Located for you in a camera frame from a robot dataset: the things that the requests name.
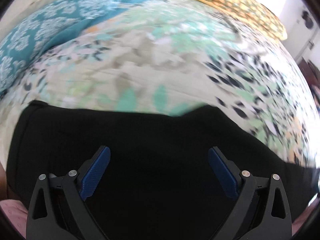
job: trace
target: metal pin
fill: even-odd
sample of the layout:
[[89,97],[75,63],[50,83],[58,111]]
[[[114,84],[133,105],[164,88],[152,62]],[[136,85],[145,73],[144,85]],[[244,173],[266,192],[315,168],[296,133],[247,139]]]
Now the metal pin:
[[77,171],[75,171],[75,170],[69,171],[69,176],[70,177],[73,177],[73,176],[76,176],[76,175],[77,175]]
[[280,179],[280,177],[279,177],[278,174],[273,174],[272,177],[273,177],[275,180],[279,180],[279,179]]
[[40,176],[39,176],[39,180],[44,180],[45,179],[45,174],[41,174]]
[[245,177],[249,177],[250,176],[250,172],[249,171],[242,171],[241,174]]

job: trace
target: teal floral pillow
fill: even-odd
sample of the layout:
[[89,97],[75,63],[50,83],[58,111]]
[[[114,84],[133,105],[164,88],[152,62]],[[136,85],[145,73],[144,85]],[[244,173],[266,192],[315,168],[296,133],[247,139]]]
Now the teal floral pillow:
[[123,12],[122,3],[145,0],[57,0],[29,17],[0,43],[0,95],[47,49],[76,38],[91,23]]

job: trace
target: yellow pillow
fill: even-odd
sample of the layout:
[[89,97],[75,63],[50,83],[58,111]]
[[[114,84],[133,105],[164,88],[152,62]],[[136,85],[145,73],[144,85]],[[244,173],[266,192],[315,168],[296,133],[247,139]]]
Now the yellow pillow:
[[285,40],[287,32],[277,16],[256,0],[198,0],[260,30],[273,39]]

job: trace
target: bed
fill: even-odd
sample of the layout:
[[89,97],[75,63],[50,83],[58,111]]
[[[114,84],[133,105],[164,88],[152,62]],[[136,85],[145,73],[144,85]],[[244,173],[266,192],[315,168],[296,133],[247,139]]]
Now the bed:
[[122,9],[38,55],[2,91],[4,167],[15,124],[34,99],[166,115],[209,104],[284,161],[317,165],[319,115],[279,41],[197,0],[145,0]]

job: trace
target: black garment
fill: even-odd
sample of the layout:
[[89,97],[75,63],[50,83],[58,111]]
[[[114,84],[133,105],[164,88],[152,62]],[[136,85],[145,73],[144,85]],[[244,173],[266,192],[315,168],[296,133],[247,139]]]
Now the black garment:
[[12,138],[8,183],[28,207],[40,174],[76,170],[100,145],[110,148],[111,161],[86,204],[111,240],[208,240],[234,204],[209,166],[213,146],[254,176],[279,174],[293,220],[319,177],[319,170],[283,162],[215,107],[169,117],[34,101]]

